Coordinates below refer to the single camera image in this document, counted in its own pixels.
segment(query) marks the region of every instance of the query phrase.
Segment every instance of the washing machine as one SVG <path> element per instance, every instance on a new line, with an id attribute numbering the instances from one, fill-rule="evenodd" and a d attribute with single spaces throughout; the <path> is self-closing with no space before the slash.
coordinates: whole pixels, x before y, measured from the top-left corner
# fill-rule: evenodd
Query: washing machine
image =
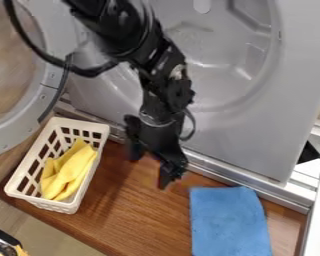
<path id="1" fill-rule="evenodd" d="M 105 58 L 66 6 L 41 0 L 20 4 L 20 15 L 32 20 L 30 33 L 34 26 L 35 40 L 48 52 L 61 58 L 76 51 L 75 61 L 84 66 Z M 190 106 L 196 133 L 182 146 L 287 181 L 320 111 L 320 0 L 149 4 L 186 55 L 197 93 Z M 16 36 L 9 33 L 7 38 Z M 14 94 L 14 79 L 0 90 L 1 95 L 15 95 L 11 107 L 0 110 L 0 153 L 38 129 L 64 86 L 62 69 L 34 59 L 27 49 L 26 54 L 17 51 L 20 60 L 12 69 L 30 68 L 34 73 L 19 81 L 25 86 L 20 96 Z M 25 67 L 29 55 L 34 66 Z M 2 68 L 11 59 L 0 61 Z M 142 100 L 137 75 L 125 63 L 94 79 L 71 75 L 67 90 L 77 110 L 121 126 L 124 115 L 138 113 Z M 186 122 L 184 132 L 191 128 Z"/>

